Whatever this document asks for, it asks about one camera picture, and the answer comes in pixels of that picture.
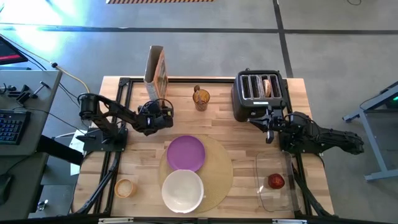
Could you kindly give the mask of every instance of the concrete floor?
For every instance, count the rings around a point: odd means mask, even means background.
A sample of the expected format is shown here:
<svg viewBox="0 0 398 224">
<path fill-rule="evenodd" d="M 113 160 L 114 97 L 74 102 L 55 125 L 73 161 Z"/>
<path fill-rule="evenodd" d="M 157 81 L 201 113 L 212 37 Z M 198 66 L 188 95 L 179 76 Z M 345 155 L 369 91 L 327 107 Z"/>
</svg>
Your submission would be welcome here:
<svg viewBox="0 0 398 224">
<path fill-rule="evenodd" d="M 21 12 L 19 4 L 30 4 Z M 195 4 L 106 5 L 105 0 L 12 0 L 0 22 L 95 27 L 196 27 L 276 29 L 272 0 L 216 0 Z M 398 29 L 398 1 L 279 0 L 285 29 Z M 150 45 L 165 46 L 170 75 L 235 76 L 246 67 L 280 70 L 286 77 L 278 34 L 39 32 L 19 27 L 2 31 L 35 53 L 58 62 L 99 92 L 105 75 L 142 75 Z M 364 174 L 379 171 L 362 124 L 345 124 L 378 90 L 397 81 L 396 35 L 286 35 L 294 77 L 304 78 L 313 119 L 324 127 L 355 131 L 365 153 L 339 149 L 325 153 L 326 175 L 335 213 L 344 218 L 398 222 L 398 178 L 366 183 Z M 84 88 L 69 77 L 62 83 L 74 93 Z M 51 110 L 82 127 L 77 107 L 58 91 Z M 49 117 L 44 134 L 73 129 Z M 390 152 L 388 158 L 396 158 Z M 389 160 L 396 167 L 397 160 Z"/>
</svg>

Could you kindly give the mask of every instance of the cardboard box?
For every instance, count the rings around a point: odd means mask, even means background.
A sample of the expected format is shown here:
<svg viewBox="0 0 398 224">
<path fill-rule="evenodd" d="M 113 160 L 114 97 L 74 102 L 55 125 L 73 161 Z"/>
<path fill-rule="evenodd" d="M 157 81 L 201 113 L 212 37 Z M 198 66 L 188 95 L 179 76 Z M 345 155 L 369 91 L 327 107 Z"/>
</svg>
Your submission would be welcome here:
<svg viewBox="0 0 398 224">
<path fill-rule="evenodd" d="M 162 46 L 151 46 L 149 49 L 144 83 L 150 100 L 166 98 L 169 81 Z"/>
</svg>

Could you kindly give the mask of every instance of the bowl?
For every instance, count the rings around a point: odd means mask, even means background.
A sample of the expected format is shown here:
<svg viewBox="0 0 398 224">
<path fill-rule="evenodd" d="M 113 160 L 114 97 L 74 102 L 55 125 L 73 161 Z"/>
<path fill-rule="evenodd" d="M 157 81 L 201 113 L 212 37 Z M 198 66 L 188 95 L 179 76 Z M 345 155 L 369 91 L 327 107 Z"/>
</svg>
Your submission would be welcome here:
<svg viewBox="0 0 398 224">
<path fill-rule="evenodd" d="M 203 182 L 190 170 L 176 170 L 168 175 L 162 186 L 162 198 L 175 213 L 194 211 L 203 199 Z"/>
</svg>

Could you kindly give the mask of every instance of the yellow cable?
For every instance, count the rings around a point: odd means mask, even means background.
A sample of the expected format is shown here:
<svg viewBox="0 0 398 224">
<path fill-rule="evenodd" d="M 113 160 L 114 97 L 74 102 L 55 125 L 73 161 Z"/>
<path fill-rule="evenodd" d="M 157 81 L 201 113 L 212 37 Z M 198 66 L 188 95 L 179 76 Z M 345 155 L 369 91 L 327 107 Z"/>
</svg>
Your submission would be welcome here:
<svg viewBox="0 0 398 224">
<path fill-rule="evenodd" d="M 48 63 L 51 64 L 51 65 L 53 64 L 53 62 L 51 62 L 51 61 L 49 61 L 49 60 L 47 60 L 47 59 L 45 59 L 45 58 L 43 58 L 43 57 L 40 57 L 39 55 L 37 55 L 37 54 L 31 52 L 30 50 L 26 49 L 25 47 L 23 47 L 23 46 L 21 46 L 21 45 L 15 43 L 15 42 L 14 42 L 13 40 L 11 40 L 10 38 L 8 38 L 8 37 L 6 37 L 6 36 L 4 36 L 4 35 L 2 35 L 2 34 L 0 34 L 0 36 L 1 36 L 2 38 L 6 39 L 6 40 L 8 40 L 8 41 L 10 41 L 10 42 L 12 42 L 13 44 L 17 45 L 18 47 L 24 49 L 26 52 L 28 52 L 28 53 L 30 53 L 30 54 L 32 54 L 32 55 L 35 55 L 36 57 L 42 59 L 43 61 L 48 62 Z M 77 77 L 71 75 L 69 72 L 67 72 L 65 69 L 63 69 L 63 68 L 60 67 L 60 66 L 56 66 L 55 68 L 57 68 L 58 70 L 60 70 L 62 73 L 68 75 L 69 77 L 74 78 L 75 80 L 79 81 L 81 84 L 83 84 L 83 85 L 85 86 L 85 88 L 86 88 L 86 90 L 87 90 L 87 93 L 90 92 L 90 89 L 88 88 L 88 86 L 86 85 L 86 83 L 84 83 L 83 81 L 81 81 L 79 78 L 77 78 Z"/>
</svg>

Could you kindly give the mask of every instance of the black toaster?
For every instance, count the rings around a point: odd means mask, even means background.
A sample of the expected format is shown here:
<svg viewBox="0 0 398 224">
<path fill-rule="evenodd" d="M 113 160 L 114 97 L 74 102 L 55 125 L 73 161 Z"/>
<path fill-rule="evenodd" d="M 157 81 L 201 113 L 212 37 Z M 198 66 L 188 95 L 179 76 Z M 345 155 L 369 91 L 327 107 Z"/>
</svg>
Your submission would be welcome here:
<svg viewBox="0 0 398 224">
<path fill-rule="evenodd" d="M 290 106 L 287 81 L 273 70 L 239 72 L 232 87 L 232 106 L 234 117 L 240 122 L 260 118 L 266 109 L 283 110 Z"/>
</svg>

